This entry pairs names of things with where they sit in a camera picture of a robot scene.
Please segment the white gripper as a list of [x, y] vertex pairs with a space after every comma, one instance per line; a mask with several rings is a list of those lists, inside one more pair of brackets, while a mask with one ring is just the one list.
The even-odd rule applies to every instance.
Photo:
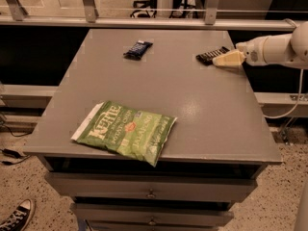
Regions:
[[238, 67], [244, 61], [250, 65], [264, 65], [263, 38], [255, 38], [236, 44], [235, 50], [228, 51], [213, 58], [213, 65], [217, 67]]

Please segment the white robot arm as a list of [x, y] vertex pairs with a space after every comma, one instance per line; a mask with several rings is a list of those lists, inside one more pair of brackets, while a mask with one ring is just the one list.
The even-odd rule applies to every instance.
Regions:
[[308, 69], [308, 22], [299, 24], [289, 34], [239, 42], [234, 50], [213, 58], [213, 65], [219, 67], [238, 66], [243, 62], [251, 66], [280, 64]]

